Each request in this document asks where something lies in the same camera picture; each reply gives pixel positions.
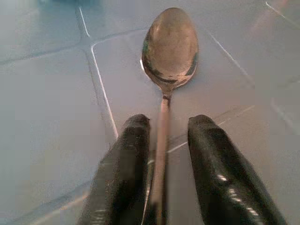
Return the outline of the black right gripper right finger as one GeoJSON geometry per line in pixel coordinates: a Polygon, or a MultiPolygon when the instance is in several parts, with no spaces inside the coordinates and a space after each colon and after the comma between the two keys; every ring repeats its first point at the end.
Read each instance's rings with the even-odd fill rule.
{"type": "Polygon", "coordinates": [[[188,120],[200,213],[206,225],[285,225],[252,165],[210,117],[188,120]]]}

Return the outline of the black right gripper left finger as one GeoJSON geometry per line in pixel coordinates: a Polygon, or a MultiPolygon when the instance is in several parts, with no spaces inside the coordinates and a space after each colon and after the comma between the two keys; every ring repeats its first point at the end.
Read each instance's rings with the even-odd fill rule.
{"type": "Polygon", "coordinates": [[[79,225],[154,225],[145,210],[150,120],[136,114],[126,120],[113,147],[100,161],[79,225]]]}

